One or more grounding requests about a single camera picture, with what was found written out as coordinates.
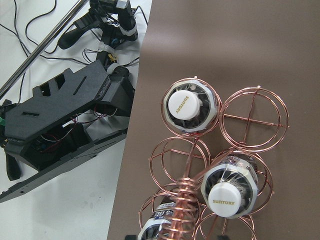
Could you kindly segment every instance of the white bottle cap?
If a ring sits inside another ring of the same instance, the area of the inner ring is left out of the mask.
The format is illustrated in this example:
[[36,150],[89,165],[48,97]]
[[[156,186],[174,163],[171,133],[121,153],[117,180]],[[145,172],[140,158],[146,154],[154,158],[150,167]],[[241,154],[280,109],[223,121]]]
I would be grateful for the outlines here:
[[189,120],[197,116],[200,109],[200,101],[193,92],[179,90],[170,96],[168,108],[176,119]]
[[213,186],[208,196],[208,207],[220,217],[235,215],[241,205],[239,190],[228,182],[220,182]]

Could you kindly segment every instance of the white cable tie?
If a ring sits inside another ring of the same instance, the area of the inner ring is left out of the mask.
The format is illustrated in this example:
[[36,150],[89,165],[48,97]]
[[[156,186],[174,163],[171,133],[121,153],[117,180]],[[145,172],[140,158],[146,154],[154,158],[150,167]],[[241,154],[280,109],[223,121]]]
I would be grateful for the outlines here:
[[117,68],[117,67],[119,67],[120,66],[120,64],[119,63],[112,63],[109,67],[108,67],[108,69],[106,70],[106,74],[107,75],[110,75],[110,74],[112,74],[113,72],[114,72],[114,70]]
[[99,43],[98,52],[106,51],[108,53],[114,54],[115,50],[107,44],[104,44],[103,41]]
[[121,25],[119,25],[119,28],[123,35],[130,37],[137,31],[137,24],[134,24],[134,27],[131,30],[125,30]]

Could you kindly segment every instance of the black 3d-printed part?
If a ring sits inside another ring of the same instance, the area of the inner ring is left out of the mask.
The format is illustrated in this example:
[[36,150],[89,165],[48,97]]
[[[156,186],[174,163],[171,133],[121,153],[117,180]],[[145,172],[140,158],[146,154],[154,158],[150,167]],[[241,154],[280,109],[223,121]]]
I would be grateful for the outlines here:
[[[129,117],[134,93],[128,69],[119,66],[107,76],[99,60],[75,73],[67,69],[35,87],[32,98],[5,113],[7,144],[4,150],[38,173],[3,192],[0,203],[74,169],[125,139],[126,121],[119,122],[120,127],[113,132],[100,131],[95,137],[88,132],[91,127],[88,124],[69,122],[88,110]],[[61,141],[50,142],[43,138],[48,133],[64,137]]]

